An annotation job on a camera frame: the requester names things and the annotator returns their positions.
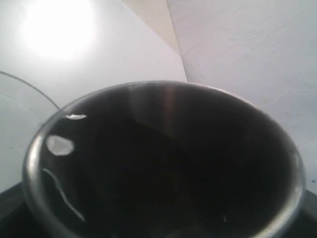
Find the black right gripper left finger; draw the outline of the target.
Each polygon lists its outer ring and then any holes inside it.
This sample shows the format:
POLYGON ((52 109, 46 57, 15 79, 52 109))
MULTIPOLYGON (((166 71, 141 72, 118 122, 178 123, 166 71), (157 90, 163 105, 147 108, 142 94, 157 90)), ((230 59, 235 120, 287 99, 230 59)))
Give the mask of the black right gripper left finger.
POLYGON ((0 193, 0 236, 37 237, 36 222, 27 208, 20 184, 0 193))

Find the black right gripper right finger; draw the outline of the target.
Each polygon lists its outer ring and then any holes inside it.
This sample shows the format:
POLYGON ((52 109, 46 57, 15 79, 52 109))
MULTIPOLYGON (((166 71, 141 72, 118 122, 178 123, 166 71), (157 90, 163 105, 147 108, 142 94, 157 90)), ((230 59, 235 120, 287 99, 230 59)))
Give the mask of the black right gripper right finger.
POLYGON ((306 191, 303 209, 289 231, 290 238, 317 237, 317 196, 306 191))

